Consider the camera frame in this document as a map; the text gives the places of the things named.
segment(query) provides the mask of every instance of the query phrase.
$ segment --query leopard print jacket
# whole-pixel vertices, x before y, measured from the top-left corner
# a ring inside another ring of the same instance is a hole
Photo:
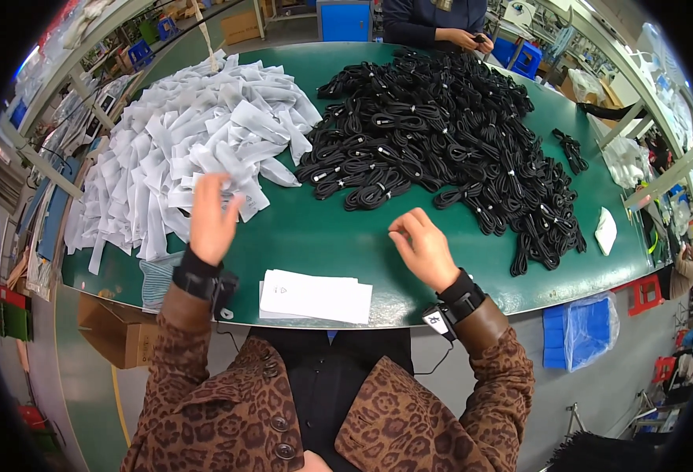
[[[172,294],[163,313],[185,310],[176,303],[193,297],[182,294]],[[144,407],[121,472],[302,468],[294,398],[278,352],[250,337],[226,371],[208,378],[209,326],[184,332],[163,313]],[[508,328],[470,365],[478,381],[457,419],[383,357],[351,404],[336,450],[363,472],[513,471],[530,412],[533,364]]]

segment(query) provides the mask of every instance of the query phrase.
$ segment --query blue cabinet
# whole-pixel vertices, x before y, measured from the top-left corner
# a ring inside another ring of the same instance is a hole
[[[359,0],[318,0],[318,29],[321,41],[372,39],[370,2]]]

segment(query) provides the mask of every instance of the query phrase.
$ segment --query pile of black cables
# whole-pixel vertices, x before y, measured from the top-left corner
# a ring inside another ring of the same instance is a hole
[[[577,175],[582,171],[587,171],[589,167],[587,161],[580,156],[580,141],[574,139],[570,135],[565,135],[564,131],[559,130],[559,128],[554,127],[551,134],[559,139],[559,143],[564,150],[564,155],[567,156],[567,162],[569,162],[569,168],[572,173]]]
[[[394,56],[347,66],[318,89],[318,98],[347,99],[326,106],[294,172],[315,198],[350,188],[344,209],[372,210],[412,184],[433,194],[452,185],[436,208],[461,202],[484,234],[519,233],[514,277],[528,260],[556,269],[568,250],[585,251],[571,178],[522,124],[534,109],[527,89],[472,54]]]

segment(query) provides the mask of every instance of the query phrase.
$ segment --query striped cloth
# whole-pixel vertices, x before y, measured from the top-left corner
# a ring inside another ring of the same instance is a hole
[[[158,313],[163,306],[163,297],[168,292],[173,278],[173,268],[181,264],[184,251],[169,254],[164,258],[147,262],[139,261],[144,281],[142,282],[142,311]]]

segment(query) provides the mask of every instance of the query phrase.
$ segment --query black wristband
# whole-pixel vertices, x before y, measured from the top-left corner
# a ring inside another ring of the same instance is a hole
[[[460,274],[451,287],[445,289],[438,298],[446,304],[448,308],[446,316],[451,325],[465,319],[483,303],[486,294],[469,277],[469,274],[459,268]]]
[[[446,304],[453,304],[459,300],[465,293],[472,291],[475,288],[475,283],[469,274],[463,268],[459,268],[459,276],[449,288],[446,288],[441,293],[436,293],[438,299]]]
[[[193,273],[195,276],[207,278],[218,277],[218,274],[223,269],[223,261],[221,260],[220,265],[217,267],[208,264],[191,250],[190,245],[187,245],[184,257],[181,259],[180,267],[185,273]]]

